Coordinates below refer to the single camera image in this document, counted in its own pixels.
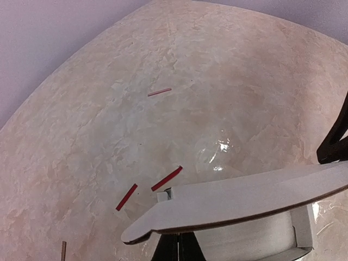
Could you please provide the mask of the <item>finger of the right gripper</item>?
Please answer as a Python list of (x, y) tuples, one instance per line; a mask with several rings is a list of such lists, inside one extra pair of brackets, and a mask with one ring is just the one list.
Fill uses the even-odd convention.
[(342, 138), (347, 132), (347, 106), (346, 96), (338, 118), (317, 149), (317, 159), (320, 164), (347, 161), (347, 137)]

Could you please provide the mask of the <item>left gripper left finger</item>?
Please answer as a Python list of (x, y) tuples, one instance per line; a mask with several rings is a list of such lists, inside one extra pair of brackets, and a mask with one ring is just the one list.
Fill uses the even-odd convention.
[(151, 261), (178, 261), (176, 234), (163, 234), (160, 236)]

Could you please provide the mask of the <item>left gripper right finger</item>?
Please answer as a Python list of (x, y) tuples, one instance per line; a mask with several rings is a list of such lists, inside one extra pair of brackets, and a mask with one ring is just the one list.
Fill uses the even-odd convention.
[(179, 261), (206, 261), (194, 232), (178, 236)]

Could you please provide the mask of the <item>white paper box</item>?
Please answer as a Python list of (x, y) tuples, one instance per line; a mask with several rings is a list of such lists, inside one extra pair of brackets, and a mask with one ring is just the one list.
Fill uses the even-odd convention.
[(121, 235), (194, 232), (206, 260), (298, 260), (315, 249), (312, 204), (347, 189), (347, 162), (171, 187)]

